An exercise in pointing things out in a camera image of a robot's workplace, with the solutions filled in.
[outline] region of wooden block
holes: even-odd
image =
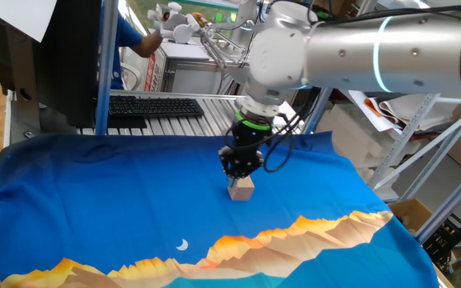
[[[227,188],[229,190],[230,198],[232,201],[248,201],[250,197],[252,197],[252,193],[254,193],[254,183],[250,176],[239,179],[238,185],[233,188]]]

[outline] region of person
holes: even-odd
[[[162,37],[155,31],[143,37],[118,14],[117,36],[115,38],[115,52],[113,58],[113,73],[111,75],[111,89],[123,89],[122,70],[120,67],[119,47],[130,47],[136,54],[149,58],[161,45]]]

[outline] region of blue shirt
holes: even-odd
[[[113,73],[111,75],[111,89],[123,89],[118,48],[136,46],[141,41],[142,35],[133,29],[133,27],[131,27],[131,25],[119,13],[117,36],[115,38],[115,53],[113,57]]]

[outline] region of blue tablecloth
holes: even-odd
[[[390,210],[333,151],[331,135],[298,136],[295,143],[279,172],[252,175],[248,202],[233,202],[226,191],[220,137],[48,135],[10,146],[0,153],[3,284],[24,281],[11,280],[13,274],[58,271],[60,262],[72,263],[67,258],[107,277],[120,270],[112,283],[122,287],[119,281],[132,277],[121,267],[139,268],[147,259],[142,264],[160,262],[177,273],[158,286],[438,287],[429,257],[399,221],[378,224]],[[276,150],[271,165],[286,153]],[[363,236],[371,229],[378,230]],[[307,235],[337,246],[299,261],[289,247],[308,245]],[[188,248],[177,249],[184,241]],[[268,262],[283,268],[275,272]],[[204,265],[227,276],[197,274]],[[58,286],[43,283],[36,286]]]

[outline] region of orange mountain pattern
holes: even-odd
[[[300,216],[286,229],[267,230],[255,238],[223,236],[197,264],[175,259],[138,261],[105,275],[92,266],[64,258],[52,270],[11,275],[3,288],[135,288],[163,287],[176,278],[236,279],[258,273],[287,277],[302,262],[325,249],[351,248],[368,243],[392,218],[391,212],[355,211],[334,221]]]

